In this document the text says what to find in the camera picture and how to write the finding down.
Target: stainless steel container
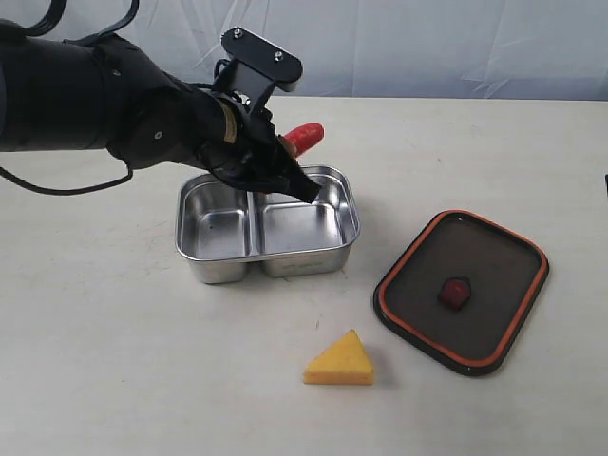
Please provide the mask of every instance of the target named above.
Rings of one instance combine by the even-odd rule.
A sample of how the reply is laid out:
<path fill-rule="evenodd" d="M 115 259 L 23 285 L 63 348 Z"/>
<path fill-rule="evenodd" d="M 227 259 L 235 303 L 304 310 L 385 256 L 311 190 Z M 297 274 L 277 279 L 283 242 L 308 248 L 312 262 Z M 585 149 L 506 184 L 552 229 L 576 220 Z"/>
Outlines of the stainless steel container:
<path fill-rule="evenodd" d="M 205 174 L 180 191 L 176 246 L 205 283 L 242 280 L 261 262 L 269 276 L 337 271 L 348 261 L 360 221 L 346 177 L 303 166 L 323 188 L 312 204 L 235 190 Z"/>

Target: robotic hand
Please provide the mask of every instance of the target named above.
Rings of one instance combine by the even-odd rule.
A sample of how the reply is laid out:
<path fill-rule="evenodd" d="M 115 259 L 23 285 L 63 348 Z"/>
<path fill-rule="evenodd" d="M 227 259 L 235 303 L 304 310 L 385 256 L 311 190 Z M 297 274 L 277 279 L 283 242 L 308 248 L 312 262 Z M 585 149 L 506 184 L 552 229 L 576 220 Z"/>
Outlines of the robotic hand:
<path fill-rule="evenodd" d="M 314 201 L 319 185 L 277 136 L 265 107 L 276 88 L 295 89 L 302 65 L 293 55 L 232 28 L 221 38 L 230 59 L 218 61 L 215 81 L 188 84 L 116 34 L 134 19 L 139 0 L 99 33 L 77 41 L 42 39 L 66 3 L 51 0 L 47 15 L 30 28 L 0 20 L 0 151 L 106 149 L 128 173 L 76 190 L 38 187 L 1 167 L 0 176 L 38 193 L 77 195 L 174 162 L 207 170 L 239 190 Z"/>

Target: lid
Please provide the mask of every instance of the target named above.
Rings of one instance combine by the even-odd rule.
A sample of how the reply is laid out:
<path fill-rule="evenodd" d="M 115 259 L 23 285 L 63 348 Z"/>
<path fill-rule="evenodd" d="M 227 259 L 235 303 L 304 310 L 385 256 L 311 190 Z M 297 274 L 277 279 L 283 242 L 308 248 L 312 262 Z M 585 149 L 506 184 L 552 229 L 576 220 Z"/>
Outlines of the lid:
<path fill-rule="evenodd" d="M 393 332 L 448 368 L 497 369 L 549 271 L 523 237 L 464 211 L 437 215 L 374 292 Z"/>

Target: yellow triangle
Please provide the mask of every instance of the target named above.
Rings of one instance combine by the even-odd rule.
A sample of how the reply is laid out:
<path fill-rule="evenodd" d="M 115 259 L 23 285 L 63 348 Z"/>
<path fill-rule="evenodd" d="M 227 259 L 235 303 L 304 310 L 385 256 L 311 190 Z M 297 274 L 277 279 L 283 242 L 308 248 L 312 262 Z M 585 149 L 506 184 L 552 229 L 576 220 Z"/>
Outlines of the yellow triangle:
<path fill-rule="evenodd" d="M 309 385 L 372 385 L 374 369 L 359 336 L 350 330 L 308 365 L 303 380 Z"/>

